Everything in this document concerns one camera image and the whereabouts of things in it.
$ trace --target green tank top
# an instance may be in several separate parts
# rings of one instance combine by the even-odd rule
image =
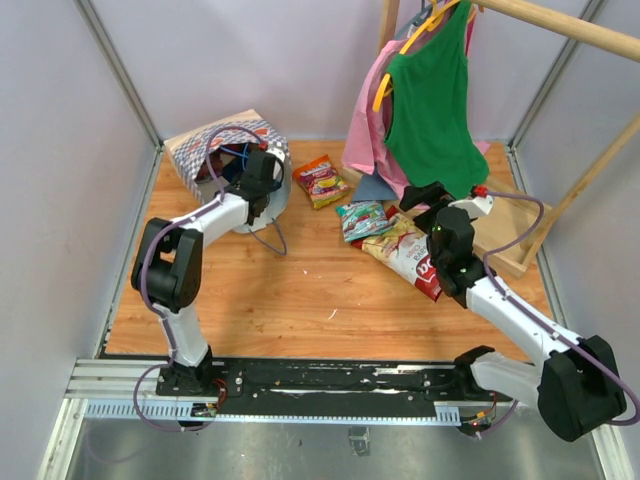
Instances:
[[[464,198],[487,179],[489,166],[467,126],[464,34],[471,4],[454,8],[423,48],[391,60],[393,113],[385,144],[412,185],[440,181],[454,197]]]

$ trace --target gray floor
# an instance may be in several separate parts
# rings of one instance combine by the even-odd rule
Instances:
[[[372,426],[363,456],[346,425],[216,423],[171,434],[102,420],[83,431],[68,480],[603,478],[590,437],[565,443],[530,410],[482,441],[451,427]]]

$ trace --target wooden clothing rack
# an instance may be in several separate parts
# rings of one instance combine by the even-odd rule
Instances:
[[[470,1],[480,7],[495,10],[629,60],[640,62],[640,39],[638,38],[525,0]],[[379,49],[393,38],[398,20],[399,4],[400,0],[384,1]],[[640,112],[636,114],[618,137],[575,182],[558,205],[553,207],[545,205],[545,215],[542,222],[525,242],[492,256],[492,267],[518,278],[524,275],[556,220],[560,218],[578,195],[595,180],[638,131],[640,131]],[[516,192],[512,188],[500,184],[491,176],[487,179],[486,185],[493,190],[509,193]],[[537,206],[532,205],[531,202],[496,198],[491,215],[478,219],[474,223],[476,253],[483,255],[488,250],[506,245],[523,233],[535,220],[536,216]]]

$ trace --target pink shirt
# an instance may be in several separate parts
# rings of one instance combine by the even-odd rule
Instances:
[[[409,53],[419,50],[444,26],[450,11],[433,32],[424,33],[409,49]],[[467,48],[470,34],[467,34]],[[398,198],[402,198],[404,187],[409,182],[396,163],[391,152],[384,145],[384,137],[391,123],[391,95],[382,100],[378,113],[373,111],[373,101],[391,59],[398,54],[406,39],[391,40],[380,51],[378,58],[369,69],[364,80],[356,108],[351,118],[349,134],[342,154],[342,164],[371,175],[378,167],[378,173],[393,189]],[[489,149],[486,142],[475,142],[482,154]]]

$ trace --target orange hanger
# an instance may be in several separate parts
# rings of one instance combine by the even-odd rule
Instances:
[[[409,48],[411,48],[411,45],[415,43],[415,41],[418,39],[418,37],[420,37],[420,35],[422,35],[425,31],[427,32],[433,31],[442,22],[442,19],[444,18],[444,13],[450,8],[452,8],[454,5],[457,5],[458,3],[460,3],[460,0],[452,0],[451,2],[444,5],[441,9],[438,9],[438,0],[430,0],[430,1],[431,1],[431,4],[433,5],[431,16],[427,18],[427,20],[425,20],[425,22],[420,26],[420,28],[418,28],[418,30],[414,32],[413,35],[411,35],[411,38],[409,38],[409,40],[407,40],[407,42],[402,46],[402,49],[400,50],[398,55],[404,55],[405,53],[407,53]],[[475,18],[475,16],[476,16],[476,9],[473,8],[469,15],[469,19],[467,20],[467,23],[471,22]],[[391,82],[391,75],[389,75],[388,73],[385,73],[384,77],[382,77],[382,81],[380,82],[380,86],[378,87],[378,91],[376,92],[376,96],[373,100],[373,111],[376,113],[380,111],[380,106],[382,105],[382,99],[393,91],[393,87],[390,85],[390,82]]]

